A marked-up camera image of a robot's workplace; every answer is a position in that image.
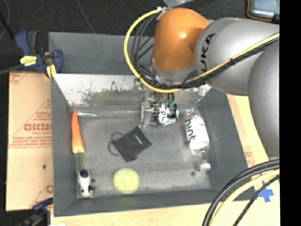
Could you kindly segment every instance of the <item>cardboard sheet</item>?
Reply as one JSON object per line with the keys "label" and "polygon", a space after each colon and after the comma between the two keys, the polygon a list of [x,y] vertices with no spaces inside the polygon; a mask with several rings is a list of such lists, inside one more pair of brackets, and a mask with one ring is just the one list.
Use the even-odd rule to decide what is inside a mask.
{"label": "cardboard sheet", "polygon": [[26,210],[53,193],[50,80],[9,74],[6,210]]}

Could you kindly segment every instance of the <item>cable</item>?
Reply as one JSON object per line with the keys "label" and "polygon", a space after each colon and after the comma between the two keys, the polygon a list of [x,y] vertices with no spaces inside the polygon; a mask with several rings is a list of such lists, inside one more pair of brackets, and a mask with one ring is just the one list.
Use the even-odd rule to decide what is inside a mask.
{"label": "cable", "polygon": [[233,226],[237,226],[240,222],[240,220],[243,218],[243,216],[246,214],[246,212],[249,210],[249,208],[251,207],[251,205],[253,204],[253,202],[255,201],[255,199],[258,197],[258,195],[270,184],[272,184],[273,182],[275,182],[277,179],[280,178],[280,175],[277,175],[275,177],[273,177],[270,181],[268,181],[267,183],[265,183],[254,195],[253,197],[250,199],[250,201],[248,202],[248,204],[246,205],[246,207],[244,208],[244,210],[241,212],[241,214],[239,215],[239,217],[236,219],[235,223]]}
{"label": "cable", "polygon": [[217,216],[224,210],[224,208],[231,203],[234,199],[236,199],[240,194],[242,194],[245,190],[249,189],[250,187],[254,186],[257,183],[260,183],[261,181],[264,181],[266,179],[269,179],[271,177],[274,177],[276,175],[279,175],[280,170],[274,170],[271,172],[267,172],[266,174],[257,177],[253,180],[251,180],[250,182],[247,182],[246,184],[242,185],[240,188],[238,188],[237,190],[235,190],[218,208],[218,210],[216,211],[216,213],[213,215],[211,223],[209,224],[210,226],[213,226],[216,222]]}
{"label": "cable", "polygon": [[85,14],[83,8],[81,7],[81,5],[80,5],[80,3],[79,3],[79,0],[76,0],[76,2],[77,2],[77,5],[79,6],[79,9],[80,9],[82,15],[84,16],[84,18],[85,18],[85,20],[86,20],[86,23],[87,23],[88,26],[90,27],[91,31],[92,31],[93,33],[95,33],[95,31],[94,31],[92,25],[90,24],[89,20],[87,19],[87,16],[86,16],[86,14]]}
{"label": "cable", "polygon": [[19,69],[22,69],[22,68],[23,68],[23,65],[15,65],[15,66],[9,67],[8,69],[1,70],[0,75],[11,72],[11,71],[14,71],[14,70],[19,70]]}
{"label": "cable", "polygon": [[279,159],[267,161],[260,163],[258,165],[255,165],[251,168],[248,168],[239,174],[237,174],[232,180],[230,180],[224,188],[218,193],[218,195],[214,198],[212,201],[210,207],[208,208],[208,211],[205,215],[204,221],[202,226],[208,226],[211,218],[214,214],[215,209],[218,206],[218,203],[220,200],[236,185],[241,185],[243,181],[247,180],[248,178],[258,175],[259,173],[264,173],[269,170],[275,170],[279,168]]}
{"label": "cable", "polygon": [[3,22],[4,26],[5,26],[5,29],[3,30],[3,32],[0,35],[0,40],[4,36],[6,30],[9,32],[10,37],[14,37],[12,31],[10,30],[10,28],[8,26],[9,25],[9,21],[10,21],[10,9],[9,9],[9,5],[8,5],[8,2],[6,0],[3,0],[3,1],[5,3],[6,8],[7,8],[8,18],[7,18],[7,22],[5,22],[4,18],[2,17],[2,14],[0,13],[0,19],[2,20],[2,22]]}

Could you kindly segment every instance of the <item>clamp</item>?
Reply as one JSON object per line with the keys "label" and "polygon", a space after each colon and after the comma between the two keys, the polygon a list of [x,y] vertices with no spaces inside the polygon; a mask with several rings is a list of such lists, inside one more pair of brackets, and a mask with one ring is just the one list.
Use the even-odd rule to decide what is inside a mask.
{"label": "clamp", "polygon": [[[36,53],[35,44],[37,31],[21,30],[15,35],[15,43],[22,51],[23,57],[20,59],[22,70],[36,70],[45,73],[50,77],[50,69],[60,72],[63,66],[63,53],[60,49],[54,49],[49,56],[42,56]],[[47,65],[43,60],[54,59],[54,65]]]}

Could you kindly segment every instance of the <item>tennis ball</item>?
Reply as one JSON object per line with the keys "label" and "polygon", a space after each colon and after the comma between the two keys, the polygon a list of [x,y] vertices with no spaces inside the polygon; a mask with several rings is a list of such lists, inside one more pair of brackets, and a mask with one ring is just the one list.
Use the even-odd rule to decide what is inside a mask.
{"label": "tennis ball", "polygon": [[115,172],[113,177],[114,188],[123,194],[136,192],[140,185],[138,173],[130,168],[121,168]]}

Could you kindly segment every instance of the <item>carrot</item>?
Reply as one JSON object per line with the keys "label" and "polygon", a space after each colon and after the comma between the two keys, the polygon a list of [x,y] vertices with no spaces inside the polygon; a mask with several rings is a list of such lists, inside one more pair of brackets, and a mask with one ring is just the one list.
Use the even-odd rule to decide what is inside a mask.
{"label": "carrot", "polygon": [[80,134],[79,118],[77,116],[76,111],[72,113],[72,117],[71,117],[71,132],[72,132],[72,138],[71,138],[72,152],[74,154],[84,153],[85,146],[84,146],[83,138],[81,137]]}

